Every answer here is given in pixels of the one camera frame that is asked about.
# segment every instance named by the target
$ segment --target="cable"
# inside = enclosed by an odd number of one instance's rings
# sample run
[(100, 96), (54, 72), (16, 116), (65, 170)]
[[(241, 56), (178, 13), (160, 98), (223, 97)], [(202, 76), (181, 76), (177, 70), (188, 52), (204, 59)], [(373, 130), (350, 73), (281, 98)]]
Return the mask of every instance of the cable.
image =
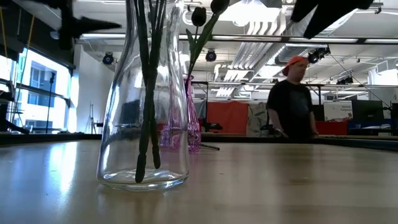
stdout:
[(18, 101), (18, 99), (19, 99), (19, 95), (20, 95), (20, 93), (21, 93), (21, 84), (22, 84), (22, 81), (23, 81), (23, 79), (24, 79), (24, 73), (25, 73), (25, 67), (26, 67), (26, 61), (27, 61), (27, 53), (28, 53), (28, 51), (29, 51), (29, 47), (30, 47), (30, 40), (32, 39), (32, 31), (33, 31), (33, 24), (34, 24), (34, 22), (35, 22), (35, 16), (32, 16), (32, 22), (30, 23), (30, 31), (29, 31), (29, 37), (28, 37), (28, 39), (27, 39), (27, 45), (26, 45), (26, 57), (25, 57), (25, 61), (24, 61), (24, 67), (22, 68), (22, 75), (21, 75), (21, 80), (20, 80), (20, 82), (19, 82), (19, 84), (20, 84), (20, 86), (19, 86), (19, 88), (18, 88), (18, 95), (17, 95), (17, 97), (16, 98), (14, 98), (14, 108), (13, 108), (13, 110), (11, 110), (11, 117), (12, 117), (12, 119), (11, 119), (11, 122), (13, 122), (14, 121), (14, 118), (15, 118), (15, 113), (17, 112), (17, 101)]
[[(349, 73), (349, 71), (347, 70), (347, 69), (345, 69), (345, 67), (342, 65), (342, 64), (340, 64), (340, 62), (336, 59), (336, 58), (334, 58), (334, 56), (332, 55), (332, 54), (330, 54), (330, 56), (333, 58), (333, 59), (335, 59), (335, 61), (338, 63), (338, 65), (340, 65), (340, 67), (341, 68), (343, 68), (344, 69), (344, 71), (346, 72), (346, 73)], [(361, 82), (359, 82), (353, 75), (351, 75), (351, 77), (356, 81), (356, 82), (358, 82), (360, 85), (362, 85), (368, 92), (370, 92), (373, 96), (375, 96), (377, 99), (379, 99), (381, 102), (383, 102), (385, 105), (387, 105), (387, 107), (390, 107), (390, 105), (388, 105), (386, 102), (384, 102), (382, 99), (380, 99), (380, 97), (378, 97), (376, 94), (374, 94), (368, 87), (366, 87), (366, 86), (364, 86)]]
[(96, 51), (94, 51), (94, 49), (93, 49), (93, 47), (91, 46), (91, 43), (90, 43), (90, 41), (89, 40), (86, 40), (86, 43), (88, 44), (88, 46), (90, 47), (90, 49), (91, 49), (91, 51), (95, 54), (95, 55), (97, 55), (97, 57), (99, 57), (99, 58), (102, 58), (102, 56), (101, 55), (99, 55), (99, 54), (97, 54), (97, 52)]

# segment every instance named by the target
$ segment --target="man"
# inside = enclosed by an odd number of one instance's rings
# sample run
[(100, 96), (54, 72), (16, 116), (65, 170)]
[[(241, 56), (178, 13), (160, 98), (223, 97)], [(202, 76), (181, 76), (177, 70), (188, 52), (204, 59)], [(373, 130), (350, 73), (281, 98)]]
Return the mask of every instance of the man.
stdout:
[(312, 99), (307, 87), (300, 84), (308, 67), (305, 57), (294, 56), (282, 73), (286, 80), (272, 87), (267, 102), (274, 128), (291, 139), (310, 139), (318, 136)]

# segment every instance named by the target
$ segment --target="sign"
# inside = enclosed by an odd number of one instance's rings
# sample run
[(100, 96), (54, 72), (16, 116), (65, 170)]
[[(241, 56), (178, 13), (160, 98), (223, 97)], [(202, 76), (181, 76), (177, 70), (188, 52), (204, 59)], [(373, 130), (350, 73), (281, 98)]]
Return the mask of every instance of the sign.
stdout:
[(345, 121), (353, 117), (351, 102), (327, 102), (323, 104), (323, 107), (325, 121)]

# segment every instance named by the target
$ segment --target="black tulip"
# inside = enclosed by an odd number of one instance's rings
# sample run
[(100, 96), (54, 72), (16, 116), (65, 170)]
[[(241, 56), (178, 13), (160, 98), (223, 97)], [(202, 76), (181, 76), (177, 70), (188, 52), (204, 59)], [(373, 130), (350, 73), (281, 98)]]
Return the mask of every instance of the black tulip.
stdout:
[(223, 13), (229, 6), (229, 0), (212, 0), (210, 4), (213, 14)]
[(201, 27), (206, 23), (206, 9), (204, 7), (196, 7), (192, 13), (192, 23), (194, 26)]

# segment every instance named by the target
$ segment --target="wooden table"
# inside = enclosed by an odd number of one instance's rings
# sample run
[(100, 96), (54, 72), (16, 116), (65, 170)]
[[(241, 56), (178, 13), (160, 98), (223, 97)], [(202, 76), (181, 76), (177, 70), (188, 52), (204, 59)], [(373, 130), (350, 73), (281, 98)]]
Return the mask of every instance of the wooden table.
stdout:
[(322, 145), (217, 144), (165, 192), (95, 179), (99, 141), (0, 148), (0, 223), (398, 222), (398, 154)]

